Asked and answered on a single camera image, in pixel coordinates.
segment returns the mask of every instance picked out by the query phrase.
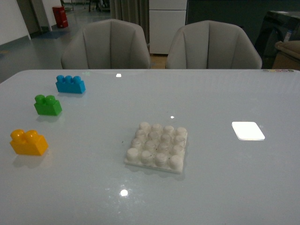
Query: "white baseplate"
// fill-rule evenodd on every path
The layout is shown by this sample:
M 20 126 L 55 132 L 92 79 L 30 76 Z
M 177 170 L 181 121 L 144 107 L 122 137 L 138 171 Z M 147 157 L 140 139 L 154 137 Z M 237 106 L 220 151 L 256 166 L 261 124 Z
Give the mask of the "white baseplate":
M 182 173 L 188 133 L 183 127 L 176 130 L 172 126 L 142 122 L 127 150 L 125 163 Z

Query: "toy block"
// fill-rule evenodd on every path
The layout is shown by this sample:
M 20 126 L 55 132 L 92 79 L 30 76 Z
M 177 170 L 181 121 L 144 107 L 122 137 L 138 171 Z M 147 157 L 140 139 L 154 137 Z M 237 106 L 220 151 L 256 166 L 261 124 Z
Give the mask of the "toy block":
M 64 77 L 63 75 L 58 75 L 56 80 L 58 92 L 75 94 L 82 94 L 85 92 L 84 81 L 82 81 L 79 76 L 72 78 L 71 76 Z
M 39 115 L 57 116 L 62 111 L 59 100 L 53 95 L 37 95 L 35 100 L 34 107 Z
M 36 130 L 29 130 L 26 133 L 21 130 L 14 130 L 11 133 L 10 145 L 19 155 L 42 156 L 48 148 L 48 143 L 43 135 Z
M 129 165 L 182 173 L 188 133 L 183 127 L 142 122 L 127 150 L 124 162 Z

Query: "chair backrest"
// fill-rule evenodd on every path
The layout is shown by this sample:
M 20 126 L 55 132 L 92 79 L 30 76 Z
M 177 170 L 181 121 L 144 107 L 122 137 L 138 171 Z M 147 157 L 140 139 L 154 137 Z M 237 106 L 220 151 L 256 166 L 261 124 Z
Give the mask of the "chair backrest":
M 79 31 L 61 64 L 63 69 L 148 69 L 150 54 L 141 26 L 109 19 Z
M 167 69 L 260 69 L 262 60 L 244 30 L 202 21 L 181 27 L 174 36 Z

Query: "floor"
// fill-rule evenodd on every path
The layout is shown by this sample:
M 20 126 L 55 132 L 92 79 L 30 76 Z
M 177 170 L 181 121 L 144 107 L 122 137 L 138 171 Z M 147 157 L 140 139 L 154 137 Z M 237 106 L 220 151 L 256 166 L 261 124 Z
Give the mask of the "floor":
M 77 31 L 87 23 L 111 18 L 110 12 L 89 12 L 88 6 L 75 5 L 66 11 L 68 27 L 29 40 L 21 38 L 0 45 L 0 83 L 30 69 L 62 69 L 60 57 Z M 151 68 L 165 68 L 166 55 L 151 55 Z

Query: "green block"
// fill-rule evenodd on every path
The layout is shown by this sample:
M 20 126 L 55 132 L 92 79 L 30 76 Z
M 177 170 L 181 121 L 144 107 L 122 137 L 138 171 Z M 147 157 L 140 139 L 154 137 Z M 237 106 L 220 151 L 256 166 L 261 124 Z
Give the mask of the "green block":
M 62 111 L 59 100 L 53 95 L 37 95 L 35 100 L 34 107 L 39 115 L 57 116 Z

